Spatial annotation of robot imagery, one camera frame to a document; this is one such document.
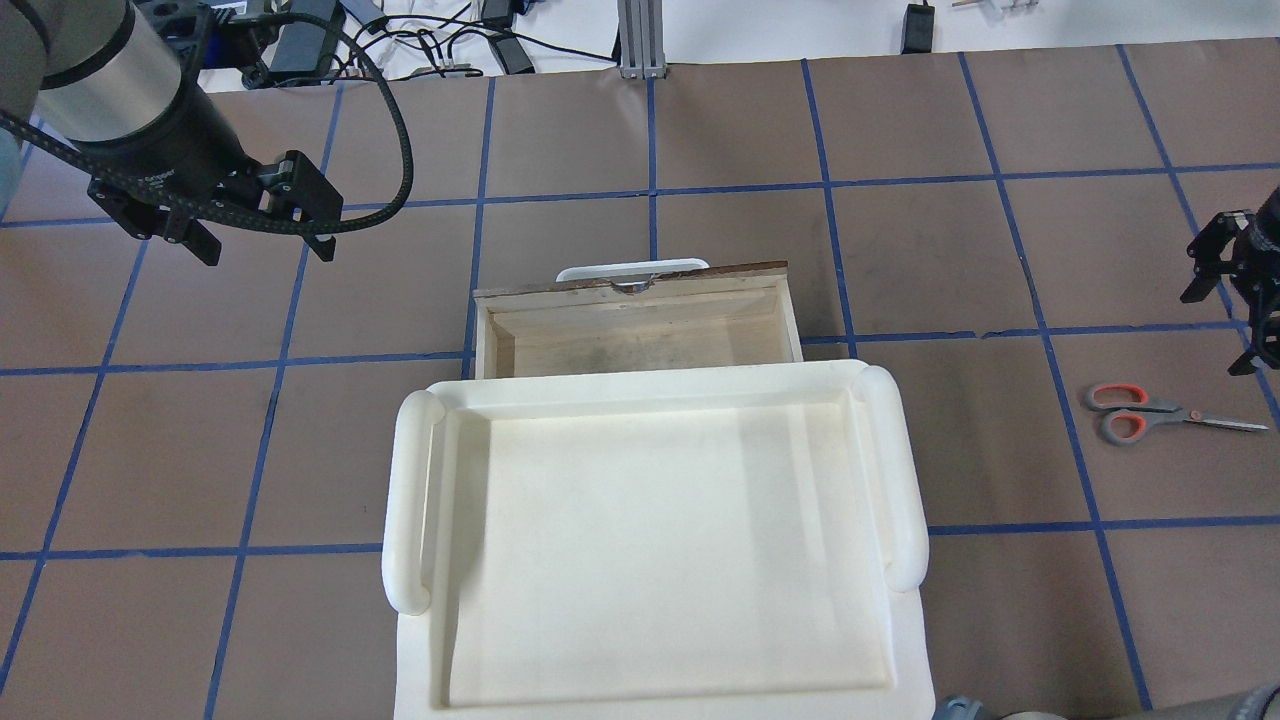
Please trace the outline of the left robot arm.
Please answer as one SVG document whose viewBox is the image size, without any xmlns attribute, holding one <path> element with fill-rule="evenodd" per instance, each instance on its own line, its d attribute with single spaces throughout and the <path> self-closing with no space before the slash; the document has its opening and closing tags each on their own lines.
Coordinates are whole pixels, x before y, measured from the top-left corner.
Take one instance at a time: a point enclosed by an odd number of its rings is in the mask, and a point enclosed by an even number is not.
<svg viewBox="0 0 1280 720">
<path fill-rule="evenodd" d="M 196 208 L 283 222 L 321 260 L 342 196 L 301 151 L 252 158 L 200 86 L 206 67 L 259 69 L 270 29 L 229 27 L 230 8 L 202 1 L 5 1 L 3 42 L 18 64 L 3 91 L 99 164 L 87 195 L 127 233 L 159 237 L 214 266 L 221 242 L 195 210 L 146 199 L 166 192 Z"/>
</svg>

